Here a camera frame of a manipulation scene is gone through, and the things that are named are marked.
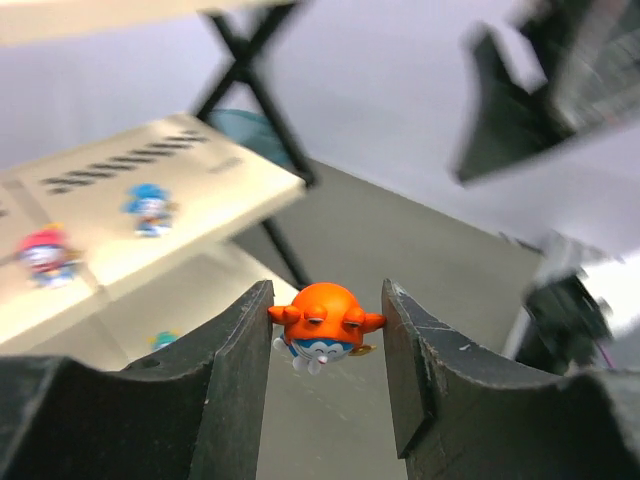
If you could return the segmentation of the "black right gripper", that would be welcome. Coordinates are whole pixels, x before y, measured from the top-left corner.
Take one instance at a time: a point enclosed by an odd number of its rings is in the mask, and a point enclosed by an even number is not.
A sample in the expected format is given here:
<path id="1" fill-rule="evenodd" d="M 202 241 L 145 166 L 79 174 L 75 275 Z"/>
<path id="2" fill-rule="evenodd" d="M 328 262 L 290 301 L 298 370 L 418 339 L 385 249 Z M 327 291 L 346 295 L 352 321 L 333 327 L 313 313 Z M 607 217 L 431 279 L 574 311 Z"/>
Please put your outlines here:
<path id="1" fill-rule="evenodd" d="M 512 77 L 498 36 L 468 41 L 477 113 L 453 169 L 470 184 L 530 161 L 574 134 L 639 115 L 639 3 L 532 1 L 519 33 L 546 81 L 532 91 Z"/>

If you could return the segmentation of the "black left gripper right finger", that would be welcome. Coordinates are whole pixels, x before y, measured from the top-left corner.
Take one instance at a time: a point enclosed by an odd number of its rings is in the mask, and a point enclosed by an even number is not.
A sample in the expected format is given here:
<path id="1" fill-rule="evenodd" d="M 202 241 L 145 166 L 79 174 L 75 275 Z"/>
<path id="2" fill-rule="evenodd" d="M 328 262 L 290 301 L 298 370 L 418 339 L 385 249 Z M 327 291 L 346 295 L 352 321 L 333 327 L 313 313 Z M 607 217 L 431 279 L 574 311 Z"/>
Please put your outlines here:
<path id="1" fill-rule="evenodd" d="M 639 375 L 504 358 L 382 287 L 397 455 L 412 479 L 635 479 Z"/>

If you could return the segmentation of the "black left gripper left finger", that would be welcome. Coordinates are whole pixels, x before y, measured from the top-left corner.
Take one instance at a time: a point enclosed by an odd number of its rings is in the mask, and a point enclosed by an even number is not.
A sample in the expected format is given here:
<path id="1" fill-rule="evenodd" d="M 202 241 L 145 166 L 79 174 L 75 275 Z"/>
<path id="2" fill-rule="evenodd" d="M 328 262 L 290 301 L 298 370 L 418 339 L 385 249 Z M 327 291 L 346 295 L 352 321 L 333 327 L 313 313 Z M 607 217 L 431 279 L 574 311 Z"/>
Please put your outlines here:
<path id="1" fill-rule="evenodd" d="M 252 479 L 273 285 L 120 371 L 64 356 L 1 361 L 5 479 Z"/>

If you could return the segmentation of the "orange crab Doraemon figure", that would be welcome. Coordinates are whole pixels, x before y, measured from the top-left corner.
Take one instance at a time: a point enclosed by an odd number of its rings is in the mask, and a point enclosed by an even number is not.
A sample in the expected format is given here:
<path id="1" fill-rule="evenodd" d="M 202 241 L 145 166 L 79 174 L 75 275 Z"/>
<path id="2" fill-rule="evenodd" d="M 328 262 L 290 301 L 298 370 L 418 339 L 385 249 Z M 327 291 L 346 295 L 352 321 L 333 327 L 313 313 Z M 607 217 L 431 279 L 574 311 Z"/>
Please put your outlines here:
<path id="1" fill-rule="evenodd" d="M 273 347 L 291 354 L 295 370 L 311 375 L 326 364 L 372 352 L 364 336 L 386 324 L 384 315 L 365 311 L 348 289 L 328 282 L 307 286 L 290 304 L 270 307 L 268 315 L 283 327 Z"/>

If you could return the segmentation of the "blue bucket Doraemon figure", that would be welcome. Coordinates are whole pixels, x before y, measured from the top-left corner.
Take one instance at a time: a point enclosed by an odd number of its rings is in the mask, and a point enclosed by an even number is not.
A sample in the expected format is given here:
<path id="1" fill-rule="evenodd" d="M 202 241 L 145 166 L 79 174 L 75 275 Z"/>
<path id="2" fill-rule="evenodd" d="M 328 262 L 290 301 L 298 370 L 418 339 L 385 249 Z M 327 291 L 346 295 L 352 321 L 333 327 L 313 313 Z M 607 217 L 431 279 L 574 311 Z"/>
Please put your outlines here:
<path id="1" fill-rule="evenodd" d="M 157 238 L 167 234 L 173 224 L 177 204 L 168 190 L 152 183 L 143 183 L 128 190 L 129 200 L 122 210 L 135 217 L 135 233 L 140 237 Z"/>

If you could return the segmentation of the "pink-hooded Doraemon figure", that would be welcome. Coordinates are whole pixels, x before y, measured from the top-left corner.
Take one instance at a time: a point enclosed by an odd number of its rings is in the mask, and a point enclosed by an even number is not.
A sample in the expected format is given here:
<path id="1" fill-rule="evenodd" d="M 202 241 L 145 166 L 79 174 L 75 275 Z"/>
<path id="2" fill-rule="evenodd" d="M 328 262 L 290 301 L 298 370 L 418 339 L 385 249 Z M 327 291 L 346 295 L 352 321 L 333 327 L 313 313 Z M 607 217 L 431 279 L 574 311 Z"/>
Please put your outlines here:
<path id="1" fill-rule="evenodd" d="M 76 276 L 82 252 L 73 248 L 60 224 L 48 224 L 28 234 L 19 244 L 17 258 L 39 288 L 60 288 Z"/>

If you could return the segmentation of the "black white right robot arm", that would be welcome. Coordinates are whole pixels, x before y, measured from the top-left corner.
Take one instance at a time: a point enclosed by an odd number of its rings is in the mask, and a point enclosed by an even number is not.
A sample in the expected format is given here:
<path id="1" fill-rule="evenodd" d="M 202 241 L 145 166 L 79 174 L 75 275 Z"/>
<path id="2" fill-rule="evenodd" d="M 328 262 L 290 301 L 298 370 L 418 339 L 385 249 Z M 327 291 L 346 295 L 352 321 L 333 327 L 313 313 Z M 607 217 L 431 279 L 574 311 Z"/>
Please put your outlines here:
<path id="1" fill-rule="evenodd" d="M 526 90 L 496 37 L 471 41 L 479 105 L 454 175 L 468 184 L 639 116 L 639 5 L 635 1 L 533 1 L 516 23 L 542 69 Z M 606 344 L 639 323 L 639 262 L 554 235 L 503 353 L 562 375 L 607 358 Z"/>

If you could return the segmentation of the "three-tier beige black shelf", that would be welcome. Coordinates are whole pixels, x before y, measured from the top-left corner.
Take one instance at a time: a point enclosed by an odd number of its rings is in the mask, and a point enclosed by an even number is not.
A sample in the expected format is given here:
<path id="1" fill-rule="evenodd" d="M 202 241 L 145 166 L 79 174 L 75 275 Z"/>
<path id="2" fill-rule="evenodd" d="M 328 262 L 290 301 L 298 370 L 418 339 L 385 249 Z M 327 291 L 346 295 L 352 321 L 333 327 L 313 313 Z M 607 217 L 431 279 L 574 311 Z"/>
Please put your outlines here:
<path id="1" fill-rule="evenodd" d="M 1 175 L 1 351 L 62 354 L 101 368 L 189 332 L 268 275 L 229 243 L 260 224 L 293 275 L 309 279 L 274 222 L 317 181 L 255 62 L 298 8 L 268 1 L 249 37 L 227 1 L 5 1 L 5 45 L 89 34 L 185 13 L 212 22 L 232 55 L 195 112 L 175 113 Z M 236 83 L 252 91 L 290 159 L 278 166 L 207 121 Z"/>

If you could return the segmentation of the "teal-hooded Doraemon figure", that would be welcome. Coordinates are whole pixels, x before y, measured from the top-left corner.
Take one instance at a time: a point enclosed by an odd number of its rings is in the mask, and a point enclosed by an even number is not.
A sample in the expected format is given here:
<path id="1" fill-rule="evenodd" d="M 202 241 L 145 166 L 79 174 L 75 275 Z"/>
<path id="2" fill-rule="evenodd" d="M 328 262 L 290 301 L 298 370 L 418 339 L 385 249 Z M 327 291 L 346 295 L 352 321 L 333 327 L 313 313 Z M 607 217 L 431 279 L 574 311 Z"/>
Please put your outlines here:
<path id="1" fill-rule="evenodd" d="M 152 352 L 156 352 L 179 338 L 180 334 L 174 330 L 162 331 L 148 338 L 149 348 Z"/>

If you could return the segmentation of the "teal plastic basin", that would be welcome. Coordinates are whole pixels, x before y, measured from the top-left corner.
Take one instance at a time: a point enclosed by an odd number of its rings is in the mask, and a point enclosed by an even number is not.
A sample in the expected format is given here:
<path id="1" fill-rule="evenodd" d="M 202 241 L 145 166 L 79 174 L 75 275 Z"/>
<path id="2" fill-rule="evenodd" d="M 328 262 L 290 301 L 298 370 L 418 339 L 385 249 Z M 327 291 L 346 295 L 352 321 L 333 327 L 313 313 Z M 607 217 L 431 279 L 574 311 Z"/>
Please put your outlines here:
<path id="1" fill-rule="evenodd" d="M 216 109 L 208 117 L 207 123 L 235 143 L 272 163 L 293 168 L 288 154 L 266 117 L 240 109 Z"/>

